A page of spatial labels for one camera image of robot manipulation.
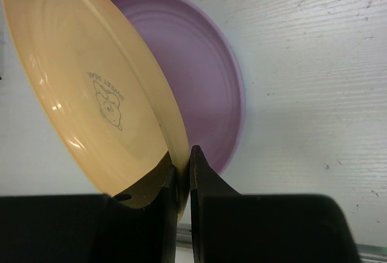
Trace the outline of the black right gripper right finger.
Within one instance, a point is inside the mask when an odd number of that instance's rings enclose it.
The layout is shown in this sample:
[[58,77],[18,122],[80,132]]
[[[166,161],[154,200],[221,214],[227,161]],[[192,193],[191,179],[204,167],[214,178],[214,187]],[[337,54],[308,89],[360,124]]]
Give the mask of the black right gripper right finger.
[[315,194],[243,195],[190,154],[195,262],[359,262],[338,204]]

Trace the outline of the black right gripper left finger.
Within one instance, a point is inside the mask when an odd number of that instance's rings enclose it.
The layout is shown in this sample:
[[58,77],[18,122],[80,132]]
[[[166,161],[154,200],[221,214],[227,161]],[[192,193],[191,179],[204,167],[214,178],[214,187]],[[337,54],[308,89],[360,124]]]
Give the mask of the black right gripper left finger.
[[174,262],[176,180],[166,154],[114,196],[4,196],[1,261]]

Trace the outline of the beige plate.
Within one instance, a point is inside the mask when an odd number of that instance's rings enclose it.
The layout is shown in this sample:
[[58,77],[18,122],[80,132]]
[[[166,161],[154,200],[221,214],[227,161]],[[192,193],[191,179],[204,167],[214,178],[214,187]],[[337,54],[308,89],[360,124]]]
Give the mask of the beige plate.
[[163,157],[189,193],[189,143],[152,52],[111,0],[1,0],[8,32],[42,109],[77,164],[117,195]]

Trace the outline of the purple plate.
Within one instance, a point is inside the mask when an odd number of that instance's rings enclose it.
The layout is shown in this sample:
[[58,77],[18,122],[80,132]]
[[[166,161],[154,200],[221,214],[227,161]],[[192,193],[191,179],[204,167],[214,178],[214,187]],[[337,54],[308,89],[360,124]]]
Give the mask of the purple plate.
[[245,91],[238,60],[214,21],[188,0],[111,0],[146,42],[180,109],[191,146],[222,173],[238,147]]

